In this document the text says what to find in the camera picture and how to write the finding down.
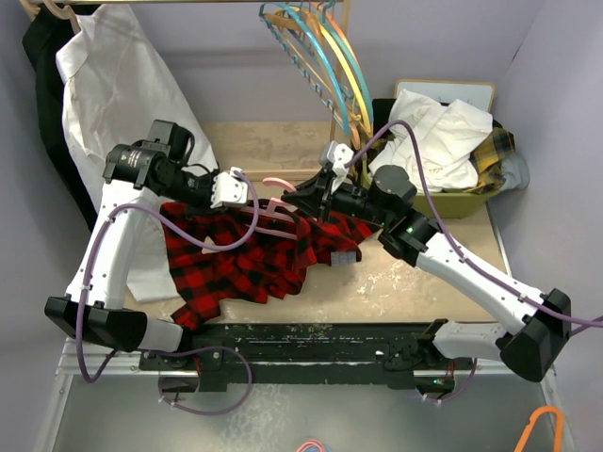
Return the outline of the pink plastic hanger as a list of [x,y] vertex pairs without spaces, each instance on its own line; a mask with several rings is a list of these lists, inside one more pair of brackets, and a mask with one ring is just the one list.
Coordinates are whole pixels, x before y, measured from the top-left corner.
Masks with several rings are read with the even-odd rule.
[[[277,186],[282,188],[285,192],[294,192],[296,190],[296,188],[288,181],[278,177],[266,177],[262,180],[262,185]],[[279,211],[279,208],[286,209],[287,207],[289,207],[289,204],[283,202],[280,198],[272,197],[269,199],[266,207],[261,207],[259,209],[259,216],[271,219],[272,221],[281,220],[284,222],[293,223],[293,219],[290,217],[289,214],[284,214]],[[263,228],[259,224],[257,224],[254,230],[260,234],[272,235],[283,239],[297,239],[297,236],[295,236],[294,234],[275,229],[273,226],[270,226],[269,228]]]

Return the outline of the red black plaid shirt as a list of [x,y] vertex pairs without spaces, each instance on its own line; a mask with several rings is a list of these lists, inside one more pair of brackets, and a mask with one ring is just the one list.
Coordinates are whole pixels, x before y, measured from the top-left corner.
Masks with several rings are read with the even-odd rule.
[[169,272],[184,306],[172,320],[195,331],[220,316],[224,299],[267,303],[269,298],[298,295],[307,269],[331,265],[341,253],[362,259],[360,244],[378,232],[376,225],[333,213],[327,221],[288,212],[293,223],[261,217],[258,224],[297,236],[296,240],[254,232],[241,246],[204,252],[171,229],[165,229]]

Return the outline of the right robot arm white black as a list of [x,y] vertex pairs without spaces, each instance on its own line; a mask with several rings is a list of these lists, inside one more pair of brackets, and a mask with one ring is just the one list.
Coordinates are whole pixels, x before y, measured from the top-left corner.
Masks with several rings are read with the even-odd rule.
[[541,381],[570,338],[570,298],[558,289],[544,293],[519,282],[461,247],[415,209],[415,196],[406,171],[386,165],[367,188],[338,185],[334,171],[325,167],[283,200],[312,218],[341,214],[379,227],[378,240],[392,257],[448,283],[494,318],[433,321],[418,341],[426,366],[484,359],[504,363],[522,379]]

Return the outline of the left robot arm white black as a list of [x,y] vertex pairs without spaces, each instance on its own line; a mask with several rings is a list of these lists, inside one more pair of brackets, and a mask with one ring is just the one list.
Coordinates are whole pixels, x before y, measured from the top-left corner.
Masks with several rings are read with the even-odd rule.
[[128,273],[144,224],[170,199],[193,209],[211,204],[215,171],[186,169],[194,136],[175,122],[156,120],[149,135],[120,144],[106,157],[100,208],[85,256],[62,297],[44,313],[73,339],[118,351],[161,350],[173,369],[190,365],[193,345],[184,330],[124,306]]

